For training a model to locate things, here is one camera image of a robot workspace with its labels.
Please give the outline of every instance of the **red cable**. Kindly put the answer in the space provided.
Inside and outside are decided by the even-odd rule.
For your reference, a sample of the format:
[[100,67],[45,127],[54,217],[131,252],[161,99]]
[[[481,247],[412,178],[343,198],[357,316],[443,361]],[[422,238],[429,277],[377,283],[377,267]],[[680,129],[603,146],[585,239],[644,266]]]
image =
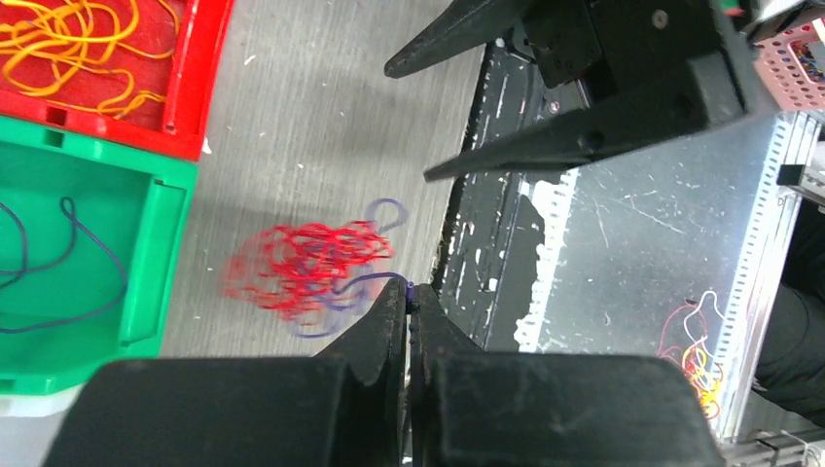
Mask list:
[[336,286],[358,268],[394,254],[367,221],[339,229],[316,223],[275,226],[246,240],[232,256],[224,293],[276,312],[285,321],[303,321],[308,313],[322,319],[322,297],[327,302],[351,300],[336,295]]

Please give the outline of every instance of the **pink basket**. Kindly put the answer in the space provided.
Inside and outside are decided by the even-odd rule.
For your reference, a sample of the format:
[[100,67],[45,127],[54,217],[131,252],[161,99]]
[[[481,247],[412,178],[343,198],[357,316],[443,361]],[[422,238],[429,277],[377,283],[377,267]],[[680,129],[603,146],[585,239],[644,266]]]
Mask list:
[[812,22],[789,29],[756,46],[760,50],[756,71],[784,110],[825,108],[825,75],[811,78],[807,69],[815,66],[811,61],[803,63],[797,53],[802,45],[822,41],[814,26]]

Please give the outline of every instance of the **red plastic crate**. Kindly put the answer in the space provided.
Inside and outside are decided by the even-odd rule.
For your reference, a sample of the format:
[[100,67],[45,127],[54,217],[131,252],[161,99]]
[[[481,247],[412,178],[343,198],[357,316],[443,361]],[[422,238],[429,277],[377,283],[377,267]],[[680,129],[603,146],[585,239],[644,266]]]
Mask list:
[[[65,5],[63,0],[35,2],[49,8]],[[132,11],[128,0],[96,2],[115,10],[122,27],[130,21]],[[140,22],[124,42],[152,54],[167,52],[174,47],[171,58],[153,60],[116,48],[103,65],[107,69],[129,70],[135,78],[135,90],[150,90],[164,95],[166,102],[147,100],[121,120],[116,120],[114,117],[56,105],[43,98],[22,95],[17,87],[0,75],[0,114],[62,127],[153,153],[197,161],[206,133],[209,103],[234,0],[168,0],[167,3],[181,19],[177,37],[171,15],[157,0],[138,0]],[[14,24],[33,18],[26,9],[0,5],[0,23]],[[100,14],[99,18],[95,16],[95,21],[107,18]],[[108,19],[108,24],[96,22],[95,31],[100,27],[101,32],[111,32],[113,25]],[[102,47],[92,46],[90,56],[99,56]],[[8,55],[0,55],[0,66],[8,59]],[[13,77],[40,86],[49,84],[52,79],[49,64],[34,58],[24,60],[14,71]],[[122,76],[80,72],[48,100],[95,107],[125,87],[126,79]]]

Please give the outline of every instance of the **blue cable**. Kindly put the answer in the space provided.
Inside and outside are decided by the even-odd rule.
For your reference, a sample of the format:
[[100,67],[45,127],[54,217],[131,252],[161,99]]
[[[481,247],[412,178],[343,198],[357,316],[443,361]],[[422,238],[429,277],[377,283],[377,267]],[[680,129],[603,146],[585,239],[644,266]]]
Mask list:
[[29,332],[29,331],[35,331],[35,330],[38,330],[38,329],[53,328],[53,327],[57,327],[57,326],[65,326],[67,324],[77,323],[78,321],[83,321],[83,320],[86,320],[86,319],[89,319],[89,318],[93,318],[95,316],[99,316],[100,314],[103,314],[104,312],[106,312],[106,311],[112,309],[113,307],[115,307],[126,296],[126,288],[127,288],[127,284],[128,284],[128,279],[127,279],[127,276],[126,276],[126,269],[124,269],[124,265],[121,263],[121,261],[115,255],[115,253],[113,253],[112,250],[110,250],[109,247],[106,246],[106,244],[103,243],[100,240],[100,238],[98,238],[85,225],[83,225],[83,223],[81,223],[77,219],[77,216],[76,216],[77,209],[76,209],[76,206],[75,206],[75,201],[72,198],[63,197],[63,198],[60,199],[60,210],[63,212],[63,215],[66,216],[66,219],[68,219],[69,222],[72,225],[72,236],[71,236],[71,241],[69,242],[69,247],[66,249],[66,252],[63,253],[63,255],[61,255],[57,260],[55,260],[55,261],[53,261],[53,262],[51,262],[47,265],[43,265],[43,266],[40,266],[40,267],[37,267],[37,268],[30,268],[28,266],[28,234],[26,233],[26,229],[25,229],[25,226],[23,225],[23,222],[20,220],[18,215],[15,214],[15,212],[12,211],[12,209],[10,209],[9,206],[7,206],[6,204],[0,202],[0,209],[2,209],[4,212],[6,212],[6,214],[8,214],[9,217],[12,219],[12,221],[17,225],[18,230],[20,232],[20,240],[21,240],[21,243],[22,243],[22,254],[21,254],[21,258],[20,258],[20,269],[15,270],[15,271],[0,270],[0,275],[13,275],[14,276],[13,278],[7,280],[3,284],[0,284],[0,289],[4,289],[4,288],[14,284],[15,282],[23,279],[23,277],[25,275],[27,275],[28,273],[31,273],[33,271],[53,268],[53,267],[57,266],[58,264],[62,263],[66,258],[68,258],[68,256],[71,254],[72,250],[74,250],[75,243],[77,241],[77,231],[83,232],[91,241],[94,242],[95,245],[97,245],[98,248],[103,250],[103,252],[106,253],[112,259],[112,262],[115,263],[115,266],[118,269],[118,273],[120,274],[121,281],[123,283],[123,287],[121,288],[121,291],[117,295],[117,297],[114,300],[112,300],[111,302],[109,302],[108,304],[106,304],[104,306],[101,306],[100,308],[94,309],[94,310],[89,311],[87,313],[79,314],[77,316],[72,316],[70,318],[56,319],[54,321],[47,321],[45,323],[33,324],[33,325],[30,325],[30,326],[24,326],[22,328],[0,328],[0,334],[22,334],[22,333],[26,333],[26,332]]
[[[376,219],[377,211],[384,204],[392,204],[393,206],[395,206],[395,208],[398,211],[398,216],[395,218],[394,221],[390,222],[389,224],[387,224],[385,226],[381,226],[381,227],[376,227],[376,234],[379,234],[379,235],[386,234],[387,232],[389,232],[393,229],[397,229],[397,228],[403,226],[407,222],[407,219],[410,217],[410,213],[407,211],[407,208],[405,208],[404,205],[401,202],[399,202],[398,200],[393,199],[393,198],[379,198],[379,199],[376,199],[375,201],[371,202],[367,206],[366,214],[364,216],[365,219],[368,222],[370,222],[371,224],[376,225],[377,224],[377,219]],[[409,298],[410,294],[412,293],[412,290],[413,290],[413,288],[412,288],[413,283],[412,282],[409,282],[401,274],[397,274],[395,272],[374,272],[374,269],[373,269],[372,266],[365,265],[365,266],[362,267],[361,275],[359,275],[358,277],[355,277],[354,279],[351,279],[349,282],[346,283],[346,285],[344,285],[340,289],[338,289],[335,286],[333,287],[333,295],[334,296],[340,296],[341,294],[343,294],[347,289],[349,289],[353,285],[358,284],[358,283],[362,284],[361,287],[359,287],[358,290],[355,292],[355,294],[352,298],[352,301],[349,304],[346,304],[346,305],[336,304],[332,297],[323,297],[322,296],[320,298],[321,302],[324,303],[327,310],[330,311],[330,312],[327,312],[325,317],[324,317],[324,322],[323,322],[323,325],[322,325],[323,328],[324,328],[324,331],[319,331],[318,333],[315,333],[315,334],[306,333],[306,332],[302,331],[302,328],[304,326],[293,323],[293,326],[292,326],[293,335],[296,336],[296,337],[299,337],[299,338],[304,338],[304,339],[321,339],[321,338],[330,337],[331,335],[333,335],[334,333],[336,333],[337,331],[339,331],[341,329],[341,327],[343,325],[343,322],[345,322],[345,318],[347,318],[349,316],[357,316],[358,314],[360,314],[360,311],[364,310],[365,304],[367,302],[367,297],[369,295],[369,289],[368,289],[367,285],[368,285],[368,282],[370,280],[379,279],[379,278],[391,278],[391,277],[400,278],[400,279],[404,280],[405,282],[407,282],[407,284],[408,284],[407,295],[408,295],[408,298]]]

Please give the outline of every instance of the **yellow cable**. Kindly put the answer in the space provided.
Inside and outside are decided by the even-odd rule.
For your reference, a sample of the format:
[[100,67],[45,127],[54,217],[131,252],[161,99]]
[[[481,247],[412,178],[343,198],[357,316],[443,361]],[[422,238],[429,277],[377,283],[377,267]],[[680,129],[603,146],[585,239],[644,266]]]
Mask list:
[[[137,29],[140,21],[140,12],[135,0],[129,0],[132,8],[132,18],[125,29],[121,28],[120,18],[117,12],[106,5],[92,3],[89,0],[63,0],[65,5],[55,9],[49,9],[42,5],[25,0],[0,0],[0,5],[12,8],[24,8],[31,11],[36,17],[31,21],[18,21],[14,25],[8,23],[0,24],[0,34],[8,34],[10,38],[0,41],[0,54],[11,55],[9,60],[2,67],[3,77],[12,85],[21,89],[21,93],[36,96],[48,97],[54,95],[81,71],[103,75],[123,75],[126,77],[126,89],[115,97],[108,98],[100,102],[95,108],[89,108],[65,102],[49,100],[52,103],[64,105],[68,108],[78,109],[99,114],[114,114],[114,118],[119,119],[143,105],[147,100],[164,102],[165,97],[148,90],[134,91],[134,75],[128,70],[101,69],[95,66],[105,64],[112,56],[115,48],[121,47],[133,54],[138,54],[150,59],[165,59],[173,55],[174,49],[162,54],[149,54],[133,46],[122,42]],[[175,35],[180,33],[180,18],[174,9],[165,1],[157,0],[158,3],[172,16]],[[113,32],[109,36],[92,36],[94,30],[94,11],[102,11],[109,15],[113,21]],[[80,24],[78,34],[72,34],[66,20],[74,17]],[[89,56],[89,45],[106,44],[102,54],[95,58]],[[50,63],[54,75],[54,82],[45,87],[34,87],[22,83],[12,77],[14,70],[26,59],[44,59]]]

